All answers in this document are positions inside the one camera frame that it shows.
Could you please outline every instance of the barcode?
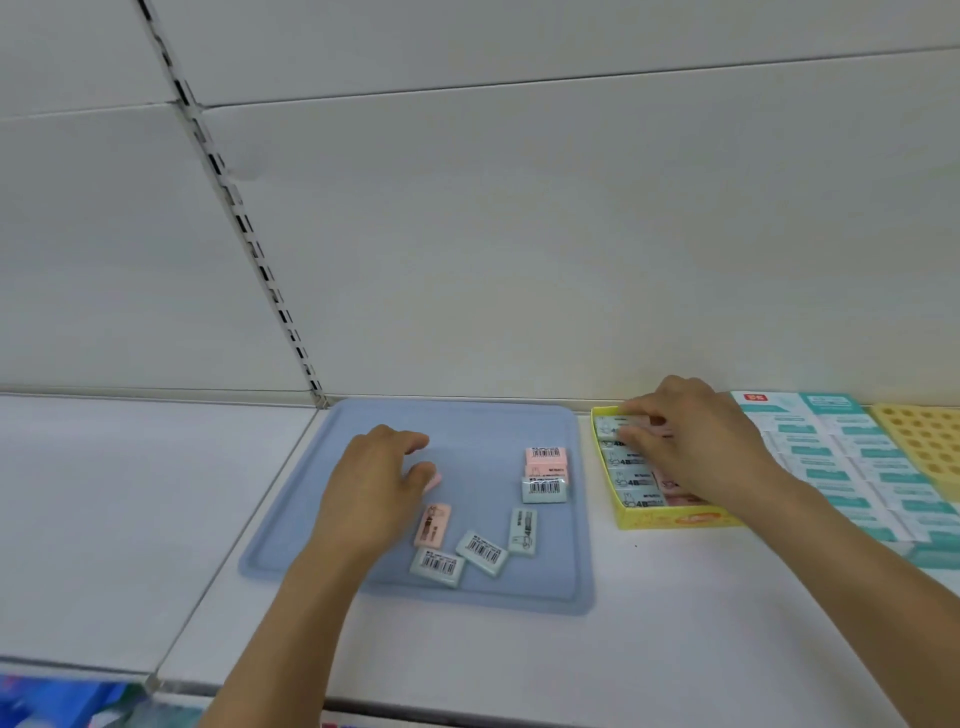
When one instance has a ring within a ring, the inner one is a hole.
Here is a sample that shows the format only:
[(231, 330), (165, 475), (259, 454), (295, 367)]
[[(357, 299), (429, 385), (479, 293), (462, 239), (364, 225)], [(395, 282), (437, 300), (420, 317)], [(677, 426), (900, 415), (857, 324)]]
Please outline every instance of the barcode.
[(423, 560), (420, 562), (420, 565), (426, 569), (439, 571), (449, 576), (453, 573), (453, 570), (457, 568), (457, 560), (447, 556), (441, 556), (439, 553), (434, 553), (433, 551), (427, 551), (423, 554)]
[(560, 481), (559, 480), (534, 480), (530, 483), (530, 492), (536, 493), (538, 495), (543, 495), (547, 493), (559, 493), (560, 492)]
[(493, 544), (488, 544), (479, 536), (470, 539), (470, 543), (467, 544), (467, 551), (473, 551), (481, 559), (489, 561), (491, 564), (495, 564), (500, 558), (500, 549)]

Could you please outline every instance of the yellow box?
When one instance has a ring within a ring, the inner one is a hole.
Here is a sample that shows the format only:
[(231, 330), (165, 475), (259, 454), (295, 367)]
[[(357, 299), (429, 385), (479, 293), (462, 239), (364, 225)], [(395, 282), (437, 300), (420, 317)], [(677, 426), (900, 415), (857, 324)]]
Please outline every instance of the yellow box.
[(597, 429), (593, 418), (600, 415), (615, 415), (617, 407), (594, 407), (590, 410), (590, 432), (593, 433), (593, 444), (597, 448), (600, 462), (603, 463), (604, 476), (607, 478), (607, 488), (613, 503), (613, 512), (617, 528), (716, 528), (727, 525), (743, 525), (739, 519), (730, 515), (725, 509), (716, 505), (667, 505), (654, 508), (627, 508), (620, 502), (607, 470), (607, 461), (600, 449), (600, 440), (597, 438)]
[(867, 407), (946, 500), (960, 500), (960, 409), (910, 404)]

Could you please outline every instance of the pink eraser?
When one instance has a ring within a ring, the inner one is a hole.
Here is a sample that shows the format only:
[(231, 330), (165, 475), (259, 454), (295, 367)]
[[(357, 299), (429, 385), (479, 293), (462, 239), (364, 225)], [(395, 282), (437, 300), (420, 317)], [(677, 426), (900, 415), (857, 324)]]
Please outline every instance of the pink eraser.
[(414, 537), (414, 546), (420, 548), (440, 548), (444, 544), (446, 524), (450, 520), (450, 506), (442, 503), (431, 503), (423, 511), (420, 527)]
[(527, 448), (527, 465), (566, 466), (566, 448)]
[(523, 474), (525, 477), (561, 477), (564, 480), (568, 480), (566, 477), (566, 465), (528, 465), (523, 469)]
[(667, 496), (667, 505), (707, 505), (707, 502), (696, 496)]
[(654, 468), (654, 479), (657, 481), (657, 487), (660, 488), (660, 492), (665, 496), (690, 495), (687, 491), (681, 488), (680, 485), (677, 484), (676, 480), (671, 480), (656, 468)]
[(433, 473), (433, 477), (427, 481), (427, 484), (423, 486), (423, 492), (426, 493), (427, 491), (432, 491), (434, 488), (440, 485), (440, 481), (443, 479), (444, 477), (440, 475), (440, 471), (436, 471)]

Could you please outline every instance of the plastic tray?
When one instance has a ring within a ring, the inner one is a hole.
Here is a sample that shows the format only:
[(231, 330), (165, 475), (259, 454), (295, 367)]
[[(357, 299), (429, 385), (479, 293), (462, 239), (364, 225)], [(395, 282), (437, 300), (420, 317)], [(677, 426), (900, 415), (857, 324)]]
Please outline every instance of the plastic tray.
[(563, 407), (430, 400), (344, 400), (317, 432), (240, 561), (245, 576), (279, 580), (306, 544), (326, 481), (350, 438), (386, 424), (430, 435), (428, 448), (406, 459), (437, 464), (444, 480), (424, 503), (452, 506), (444, 551), (468, 530), (506, 547), (511, 510), (522, 505), (524, 449), (566, 448), (566, 503), (538, 511), (537, 556), (511, 556), (492, 579), (467, 564), (457, 590), (408, 573), (415, 549), (410, 532), (373, 567), (363, 591), (550, 614), (582, 615), (593, 605), (593, 573), (580, 430)]
[(906, 404), (868, 407), (947, 500), (960, 500), (960, 409)]

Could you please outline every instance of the yellow display box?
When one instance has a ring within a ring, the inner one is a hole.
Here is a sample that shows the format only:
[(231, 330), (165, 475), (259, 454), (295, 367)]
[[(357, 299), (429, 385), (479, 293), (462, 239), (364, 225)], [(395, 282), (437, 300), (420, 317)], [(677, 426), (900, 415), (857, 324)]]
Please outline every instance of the yellow display box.
[(667, 505), (654, 508), (627, 508), (617, 497), (616, 489), (607, 469), (607, 461), (600, 449), (595, 420), (598, 415), (616, 415), (617, 407), (594, 407), (590, 410), (590, 432), (597, 449), (600, 462), (603, 463), (607, 489), (613, 503), (613, 513), (617, 528), (624, 530), (637, 528), (717, 528), (720, 526), (743, 525), (728, 511), (716, 505)]
[(960, 501), (960, 409), (880, 402), (867, 411), (941, 496)]

